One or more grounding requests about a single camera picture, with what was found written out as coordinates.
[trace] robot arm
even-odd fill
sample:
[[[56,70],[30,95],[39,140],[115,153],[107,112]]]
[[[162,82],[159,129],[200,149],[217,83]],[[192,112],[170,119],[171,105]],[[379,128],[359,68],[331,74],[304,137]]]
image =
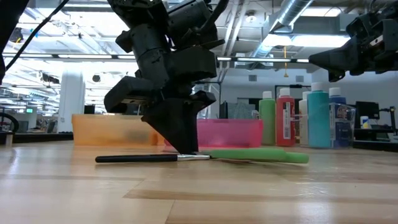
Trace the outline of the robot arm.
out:
[[[398,1],[381,12],[357,17],[346,31],[351,39],[344,46],[309,58],[329,71],[330,82],[344,78],[346,71],[361,75],[398,70]]]
[[[141,105],[142,120],[179,153],[196,152],[197,113],[216,100],[205,91],[192,94],[192,87],[217,75],[216,55],[210,49],[224,43],[214,22],[228,0],[221,0],[214,11],[209,0],[186,0],[170,9],[161,0],[108,2],[130,28],[116,43],[134,52],[139,70],[109,91],[106,110],[124,113],[128,103]]]

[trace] black paintbrush handle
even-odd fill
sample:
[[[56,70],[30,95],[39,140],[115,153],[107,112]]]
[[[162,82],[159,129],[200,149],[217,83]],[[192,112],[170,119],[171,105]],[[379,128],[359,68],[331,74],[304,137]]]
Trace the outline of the black paintbrush handle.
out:
[[[175,154],[133,155],[133,156],[98,156],[95,162],[173,162],[178,160]]]

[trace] desk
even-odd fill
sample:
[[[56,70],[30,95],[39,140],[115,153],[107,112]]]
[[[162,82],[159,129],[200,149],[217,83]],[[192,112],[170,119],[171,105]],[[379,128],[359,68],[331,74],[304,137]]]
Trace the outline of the desk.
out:
[[[0,149],[1,223],[397,223],[398,154],[288,150],[309,165],[96,165],[159,149],[16,144]]]

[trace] white bottle cap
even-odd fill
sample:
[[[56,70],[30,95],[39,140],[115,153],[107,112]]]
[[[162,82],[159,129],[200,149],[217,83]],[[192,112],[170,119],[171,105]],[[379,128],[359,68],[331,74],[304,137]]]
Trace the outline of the white bottle cap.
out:
[[[311,83],[311,90],[312,91],[327,91],[327,84],[324,82],[315,82]]]
[[[281,88],[279,96],[290,96],[290,88]]]
[[[333,87],[329,89],[329,96],[340,96],[341,90],[340,87]]]
[[[303,92],[303,100],[306,100],[306,99],[307,99],[307,95],[308,95],[309,93],[311,93],[311,92],[310,92],[310,91],[304,91],[304,92]]]
[[[262,92],[262,98],[263,99],[271,99],[272,98],[272,92],[271,91],[263,91]]]

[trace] orange plastic bin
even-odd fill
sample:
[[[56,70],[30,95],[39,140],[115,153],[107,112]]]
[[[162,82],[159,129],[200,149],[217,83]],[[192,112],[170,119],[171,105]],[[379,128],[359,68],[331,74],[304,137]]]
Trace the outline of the orange plastic bin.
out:
[[[137,147],[163,145],[164,139],[141,116],[74,114],[76,146]]]

